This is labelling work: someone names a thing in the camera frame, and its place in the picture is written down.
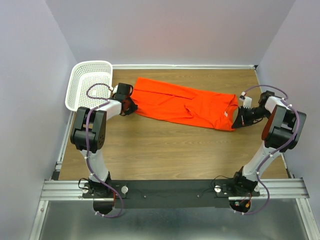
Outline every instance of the wooden table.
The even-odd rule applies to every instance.
[[[237,96],[248,87],[258,84],[256,74],[251,69],[158,69],[114,70],[112,85],[122,82],[134,86],[137,77]],[[260,93],[259,88],[248,93],[253,98],[254,106],[258,105]],[[102,151],[114,180],[212,179],[217,175],[232,177],[258,150],[265,123],[266,120],[226,132],[137,114],[115,116],[107,122]],[[69,141],[59,180],[78,180],[88,175],[84,158]],[[287,177],[281,157],[262,176]]]

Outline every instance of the white wall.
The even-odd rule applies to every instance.
[[[257,65],[294,0],[46,0],[78,62]]]
[[[303,177],[320,227],[320,1],[296,0],[257,68],[260,83],[289,94],[307,114],[296,148],[285,153],[288,168]]]
[[[0,4],[0,239],[26,240],[54,170],[76,64],[43,0]]]

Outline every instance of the purple cable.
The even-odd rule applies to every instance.
[[[87,91],[86,91],[86,96],[88,98],[91,98],[91,99],[101,99],[101,100],[106,100],[107,102],[99,105],[99,106],[95,106],[94,108],[90,109],[90,111],[88,112],[88,115],[86,116],[86,122],[85,122],[85,142],[86,142],[86,165],[90,171],[90,173],[92,173],[92,175],[103,185],[105,185],[108,189],[110,189],[111,191],[113,191],[115,194],[118,195],[119,199],[120,199],[120,202],[121,202],[121,209],[120,211],[115,214],[115,215],[111,215],[111,216],[108,216],[108,215],[104,215],[104,214],[101,214],[99,212],[96,212],[98,215],[102,216],[102,217],[105,217],[105,218],[117,218],[121,215],[122,211],[124,210],[125,208],[125,204],[124,204],[124,200],[122,199],[121,195],[117,192],[117,190],[115,190],[112,186],[106,184],[104,181],[102,181],[93,171],[93,169],[91,168],[90,166],[90,162],[89,162],[89,153],[90,153],[90,143],[89,143],[89,123],[90,123],[90,116],[91,116],[91,113],[96,110],[96,109],[99,109],[99,108],[102,108],[106,105],[109,104],[109,98],[105,98],[105,97],[95,97],[95,96],[90,96],[89,95],[89,91],[94,87],[94,86],[97,86],[97,85],[104,85],[106,86],[109,90],[110,90],[110,86],[108,86],[107,84],[104,84],[104,83],[96,83],[94,85],[92,85]]]
[[[259,177],[259,174],[258,172],[260,171],[261,167],[263,166],[263,164],[270,158],[270,155],[273,155],[279,151],[281,151],[282,149],[284,149],[285,147],[287,147],[297,136],[298,134],[298,131],[299,131],[299,126],[300,126],[300,117],[299,117],[299,114],[297,112],[297,110],[295,110],[293,107],[291,107],[289,104],[286,103],[286,99],[288,99],[288,95],[281,89],[277,88],[277,87],[274,87],[274,86],[270,86],[270,85],[256,85],[256,86],[252,86],[250,88],[248,88],[245,93],[247,93],[247,91],[253,89],[253,88],[256,88],[256,87],[269,87],[269,88],[273,88],[273,89],[276,89],[280,92],[282,92],[284,95],[285,95],[285,98],[281,99],[281,102],[286,106],[288,107],[291,111],[294,112],[295,114],[295,118],[296,118],[296,127],[295,127],[295,130],[292,134],[292,136],[289,138],[289,140],[283,144],[282,146],[278,147],[277,149],[275,149],[274,151],[272,151],[269,155],[266,155],[264,157],[264,159],[261,161],[261,163],[259,164],[258,168],[257,168],[257,174],[256,174],[256,178],[258,180],[258,182],[264,187],[264,189],[266,190],[266,193],[267,193],[267,199],[266,199],[266,202],[264,203],[264,205],[259,208],[258,210],[255,210],[255,211],[251,211],[251,212],[246,212],[246,213],[241,213],[243,215],[253,215],[253,214],[257,214],[259,213],[260,211],[262,211],[263,209],[265,209],[267,207],[267,205],[269,204],[269,201],[270,201],[270,192],[269,192],[269,189],[267,188],[267,186],[261,181],[260,177]]]

